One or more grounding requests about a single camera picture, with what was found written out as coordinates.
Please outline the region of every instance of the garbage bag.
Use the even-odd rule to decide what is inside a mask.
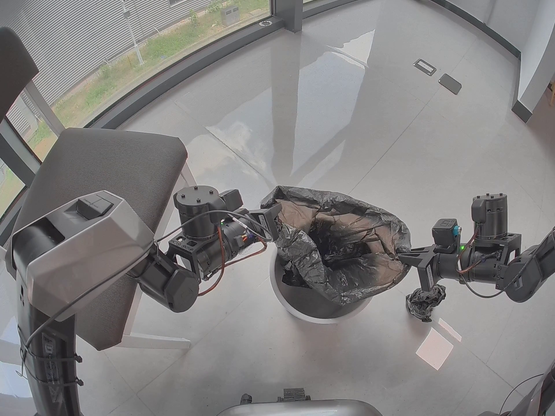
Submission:
[[[339,305],[375,296],[399,283],[409,266],[397,254],[411,249],[407,226],[395,215],[332,191],[277,186],[262,208],[282,206],[279,256],[283,282],[305,286]]]
[[[422,322],[432,322],[432,311],[445,299],[445,287],[435,284],[430,292],[416,288],[406,297],[408,312]]]

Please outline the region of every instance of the crumpled black plastic bag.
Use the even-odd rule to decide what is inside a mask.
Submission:
[[[432,322],[432,311],[445,299],[445,296],[444,285],[435,284],[430,292],[416,288],[406,297],[408,312],[422,322]]]
[[[283,281],[303,281],[344,305],[399,283],[409,266],[397,254],[410,251],[410,233],[395,215],[332,191],[277,186],[262,208],[281,203],[278,254],[288,264]]]

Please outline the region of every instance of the black cable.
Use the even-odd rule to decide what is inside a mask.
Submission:
[[[168,232],[167,234],[165,234],[164,236],[162,236],[160,239],[156,239],[155,242],[158,243],[162,240],[164,240],[166,237],[170,237],[174,232],[181,230],[185,225],[188,225],[189,223],[191,223],[193,220],[196,220],[198,218],[202,218],[203,216],[208,216],[209,214],[212,213],[216,213],[216,212],[222,212],[225,214],[229,214],[230,216],[234,216],[236,218],[242,218],[245,220],[248,220],[251,224],[253,224],[255,227],[258,226],[259,228],[261,228],[262,230],[264,230],[265,232],[268,233],[269,236],[272,235],[271,232],[268,231],[268,228],[266,228],[265,226],[261,225],[260,223],[258,223],[256,220],[254,220],[253,218],[250,218],[248,216],[245,216],[244,214],[239,214],[238,212],[233,212],[233,211],[226,211],[226,210],[212,210],[212,211],[205,211],[202,212],[200,214],[198,214],[197,216],[194,216],[193,218],[190,218],[189,220],[187,220],[187,222],[179,225],[176,229],[171,230],[170,232]],[[260,236],[258,235],[258,237],[260,237],[260,239],[265,240],[266,242],[271,242],[271,239],[267,239],[266,237]]]
[[[544,373],[541,373],[541,374],[537,374],[537,375],[535,375],[535,376],[532,376],[532,377],[530,377],[530,378],[528,378],[528,379],[524,379],[520,384],[518,384],[516,387],[514,387],[514,388],[510,391],[510,393],[507,395],[507,397],[505,398],[505,400],[503,401],[503,405],[501,406],[501,410],[499,410],[499,414],[501,414],[501,412],[503,411],[503,407],[504,407],[505,403],[507,402],[507,399],[509,399],[509,396],[510,396],[511,394],[513,394],[513,391],[515,391],[518,387],[520,387],[522,384],[524,384],[524,382],[528,382],[530,379],[538,378],[538,377],[543,376],[543,375],[544,375]]]
[[[33,331],[31,333],[31,336],[29,336],[29,338],[27,339],[27,341],[24,343],[21,351],[21,374],[23,375],[23,364],[25,362],[25,357],[27,356],[27,351],[29,350],[29,347],[31,346],[31,342],[33,342],[33,339],[40,333],[42,333],[42,331],[48,327],[52,322],[54,322],[56,320],[56,318],[61,315],[62,313],[64,313],[65,311],[67,311],[68,309],[70,309],[71,307],[73,307],[77,302],[79,302],[83,297],[85,297],[87,294],[90,294],[91,292],[93,292],[95,289],[103,286],[106,282],[114,279],[116,276],[125,273],[126,270],[130,269],[131,267],[133,267],[136,263],[140,262],[150,251],[150,247],[152,246],[152,244],[149,244],[148,249],[146,251],[144,251],[139,257],[137,257],[133,262],[129,263],[128,265],[126,265],[125,267],[123,267],[121,270],[116,271],[114,274],[112,274],[111,276],[107,277],[106,279],[104,279],[103,281],[98,282],[96,285],[92,286],[91,288],[87,289],[84,293],[81,293],[80,295],[78,295],[75,299],[73,299],[73,301],[69,302],[67,305],[64,305],[61,309],[59,309],[56,313],[54,313],[49,319],[47,319],[44,323],[42,323],[35,331]]]
[[[493,297],[496,297],[496,296],[500,295],[500,294],[503,293],[507,288],[509,288],[509,287],[510,287],[510,284],[513,283],[514,281],[516,281],[516,280],[521,276],[521,274],[524,273],[524,269],[525,269],[526,267],[527,267],[527,264],[525,263],[525,264],[522,266],[521,270],[514,276],[514,278],[513,278],[512,281],[508,282],[502,290],[498,291],[497,293],[495,293],[494,295],[491,295],[491,296],[484,296],[484,295],[481,295],[480,293],[476,293],[476,291],[474,291],[472,288],[470,288],[470,285],[469,285],[468,282],[466,281],[465,277],[464,277],[464,276],[461,276],[461,277],[462,277],[462,280],[465,282],[466,287],[467,287],[472,293],[474,293],[474,294],[477,295],[478,297],[481,297],[482,299],[491,299],[491,298],[493,298]]]

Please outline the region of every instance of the tiled floor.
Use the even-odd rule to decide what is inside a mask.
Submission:
[[[419,58],[437,67],[433,77],[413,67]],[[180,137],[197,182],[238,188],[247,207],[276,184],[340,191],[402,218],[413,246],[431,243],[441,217],[458,218],[467,238],[472,197],[502,191],[510,231],[530,246],[555,224],[555,109],[543,98],[528,124],[520,121],[510,110],[516,72],[517,59],[433,3],[368,0],[233,53],[125,127]],[[438,84],[443,73],[462,83],[458,95]],[[214,416],[242,393],[262,402],[305,387],[313,399],[365,400],[385,416],[475,416],[498,411],[512,387],[555,358],[555,281],[524,304],[482,300],[445,281],[447,299],[424,324],[405,309],[419,286],[411,272],[353,319],[319,326],[277,301],[271,256],[229,270],[183,314],[143,296],[134,330],[190,338],[185,354],[80,343],[83,414]],[[10,288],[5,272],[0,280]],[[454,345],[438,371],[415,355],[430,327]],[[0,414],[30,414],[13,365],[1,366]]]

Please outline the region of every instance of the corrugated metal wall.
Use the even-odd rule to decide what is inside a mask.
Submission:
[[[147,38],[212,0],[126,0],[137,38]],[[0,25],[23,40],[40,70],[35,83],[49,103],[131,46],[121,0],[0,0]]]

